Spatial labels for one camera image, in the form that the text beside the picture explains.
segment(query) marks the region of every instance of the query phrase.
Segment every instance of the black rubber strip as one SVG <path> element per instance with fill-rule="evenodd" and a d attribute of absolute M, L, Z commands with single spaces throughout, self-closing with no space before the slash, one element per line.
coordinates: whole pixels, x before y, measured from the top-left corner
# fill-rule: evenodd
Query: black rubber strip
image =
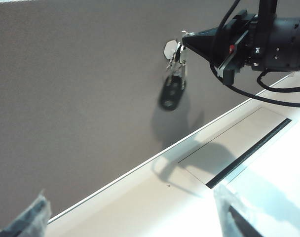
<path fill-rule="evenodd" d="M 254 152 L 256 152 L 259 148 L 261 148 L 261 146 L 263 146 L 266 142 L 268 142 L 273 136 L 275 136 L 280 130 L 282 130 L 291 121 L 292 120 L 289 118 L 286 118 L 284 121 L 282 121 L 273 130 L 271 130 L 266 136 L 264 136 L 250 149 L 248 149 L 245 153 L 243 153 L 239 158 L 234 160 L 226 168 L 220 171 L 220 173 L 217 174 L 213 179 L 211 179 L 206 184 L 206 186 L 210 189 L 215 187 L 220 181 L 222 181 L 226 176 L 228 176 L 236 167 L 238 167 L 242 162 L 244 162 L 247 158 L 249 158 Z"/>

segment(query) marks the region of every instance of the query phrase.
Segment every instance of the gray wall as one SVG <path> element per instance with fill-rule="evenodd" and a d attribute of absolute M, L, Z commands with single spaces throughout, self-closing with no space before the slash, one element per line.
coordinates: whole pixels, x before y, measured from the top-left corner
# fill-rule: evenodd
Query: gray wall
<path fill-rule="evenodd" d="M 53 213 L 63 211 L 245 100 L 190 52 L 179 108 L 157 106 L 165 43 L 217 26 L 231 2 L 0 4 L 0 227 L 42 189 Z M 300 0 L 279 2 L 280 15 L 300 15 Z M 259 91 L 256 75 L 245 68 L 237 85 Z"/>

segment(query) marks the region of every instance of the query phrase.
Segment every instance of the white desk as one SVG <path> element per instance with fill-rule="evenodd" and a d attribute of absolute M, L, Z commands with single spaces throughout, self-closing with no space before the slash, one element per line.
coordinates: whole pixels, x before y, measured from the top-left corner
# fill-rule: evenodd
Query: white desk
<path fill-rule="evenodd" d="M 300 73 L 278 83 L 298 85 Z M 261 95 L 300 102 L 300 93 Z M 300 109 L 256 100 L 53 218 L 46 236 L 222 236 L 213 190 L 206 183 L 285 118 L 292 121 L 220 183 L 247 204 L 246 219 L 264 236 L 300 236 Z"/>

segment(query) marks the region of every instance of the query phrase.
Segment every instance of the black key fob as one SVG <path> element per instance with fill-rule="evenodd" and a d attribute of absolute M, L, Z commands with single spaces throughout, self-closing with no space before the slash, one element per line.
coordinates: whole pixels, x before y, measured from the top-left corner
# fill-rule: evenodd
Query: black key fob
<path fill-rule="evenodd" d="M 159 99 L 160 106 L 164 110 L 175 110 L 181 100 L 185 87 L 186 81 L 183 81 L 179 75 L 168 76 Z"/>

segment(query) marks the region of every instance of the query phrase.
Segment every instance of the black cable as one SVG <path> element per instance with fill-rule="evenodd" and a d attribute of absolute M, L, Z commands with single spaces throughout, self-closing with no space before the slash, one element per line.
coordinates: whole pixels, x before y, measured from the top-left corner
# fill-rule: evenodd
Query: black cable
<path fill-rule="evenodd" d="M 266 90 L 273 91 L 273 92 L 279 92 L 279 93 L 293 93 L 293 92 L 300 92 L 300 86 L 298 87 L 290 87 L 290 88 L 272 88 L 269 87 L 268 85 L 264 84 L 262 82 L 262 77 L 264 77 L 267 73 L 270 73 L 270 70 L 265 70 L 262 72 L 258 78 L 257 78 L 257 83 L 263 87 Z"/>
<path fill-rule="evenodd" d="M 210 66 L 210 69 L 211 69 L 212 73 L 215 75 L 215 77 L 221 83 L 223 83 L 223 79 L 217 75 L 217 71 L 216 71 L 215 66 L 214 66 L 215 42 L 216 42 L 216 39 L 218 38 L 218 36 L 219 36 L 222 28 L 224 27 L 225 22 L 228 20 L 229 16 L 232 14 L 232 12 L 234 11 L 234 9 L 237 7 L 237 5 L 239 4 L 239 2 L 240 2 L 240 0 L 235 0 L 234 3 L 232 4 L 231 8 L 229 9 L 229 11 L 223 17 L 220 25 L 218 26 L 218 28 L 216 30 L 216 34 L 214 36 L 212 47 L 211 47 L 211 50 L 210 50 L 210 61 L 209 61 L 210 63 L 209 63 L 209 66 Z M 264 97 L 257 96 L 257 95 L 248 93 L 246 91 L 240 90 L 240 89 L 234 87 L 233 85 L 226 85 L 226 86 L 229 89 L 233 90 L 234 92 L 236 92 L 236 93 L 238 93 L 240 95 L 247 96 L 247 97 L 250 97 L 250 98 L 253 98 L 253 99 L 256 99 L 256 100 L 260 100 L 260 101 L 263 101 L 263 102 L 268 102 L 268 103 L 275 104 L 275 105 L 282 105 L 282 106 L 289 106 L 289 107 L 298 107 L 298 108 L 300 108 L 300 103 L 293 103 L 293 102 L 285 102 L 285 101 L 279 101 L 279 100 L 272 100 L 272 99 L 264 98 Z"/>

